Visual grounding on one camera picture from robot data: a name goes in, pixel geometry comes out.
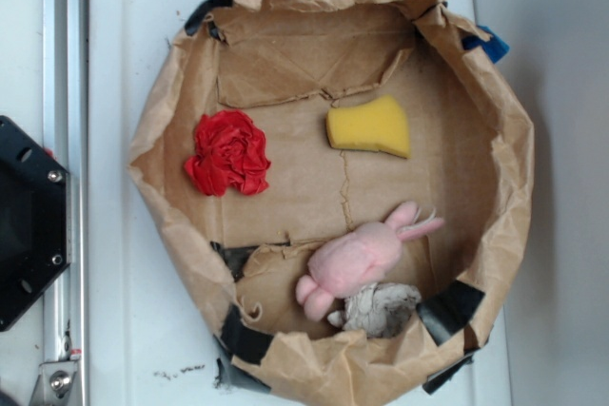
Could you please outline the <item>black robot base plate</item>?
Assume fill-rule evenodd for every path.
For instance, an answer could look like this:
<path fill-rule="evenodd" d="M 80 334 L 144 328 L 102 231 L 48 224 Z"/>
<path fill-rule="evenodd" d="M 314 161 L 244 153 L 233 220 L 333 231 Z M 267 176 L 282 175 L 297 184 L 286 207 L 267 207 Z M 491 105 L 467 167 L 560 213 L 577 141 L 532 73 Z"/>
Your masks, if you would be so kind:
<path fill-rule="evenodd" d="M 1 117 L 1 330 L 8 331 L 69 265 L 69 173 Z"/>

